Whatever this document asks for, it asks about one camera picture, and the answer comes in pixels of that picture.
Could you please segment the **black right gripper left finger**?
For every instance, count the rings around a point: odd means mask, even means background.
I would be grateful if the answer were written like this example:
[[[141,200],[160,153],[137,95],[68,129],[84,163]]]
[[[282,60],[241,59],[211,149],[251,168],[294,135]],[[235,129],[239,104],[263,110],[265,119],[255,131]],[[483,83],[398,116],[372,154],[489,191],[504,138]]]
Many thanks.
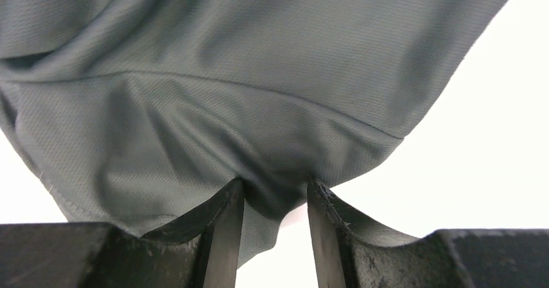
[[[243,221],[234,179],[136,237],[109,223],[1,226],[2,287],[234,287]]]

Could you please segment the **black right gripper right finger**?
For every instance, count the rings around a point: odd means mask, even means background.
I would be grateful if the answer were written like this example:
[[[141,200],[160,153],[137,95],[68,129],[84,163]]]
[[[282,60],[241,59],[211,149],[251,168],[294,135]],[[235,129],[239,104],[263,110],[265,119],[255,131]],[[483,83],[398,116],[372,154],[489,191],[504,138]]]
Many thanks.
[[[307,185],[319,287],[547,287],[546,229],[441,229],[415,238]]]

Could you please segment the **dark grey t shirt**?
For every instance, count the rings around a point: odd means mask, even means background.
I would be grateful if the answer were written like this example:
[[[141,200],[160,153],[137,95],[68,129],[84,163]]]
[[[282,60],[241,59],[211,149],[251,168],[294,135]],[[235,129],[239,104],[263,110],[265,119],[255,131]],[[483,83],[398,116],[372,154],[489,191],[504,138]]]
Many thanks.
[[[508,0],[1,0],[1,129],[70,221],[139,236],[247,181],[240,264],[379,166]]]

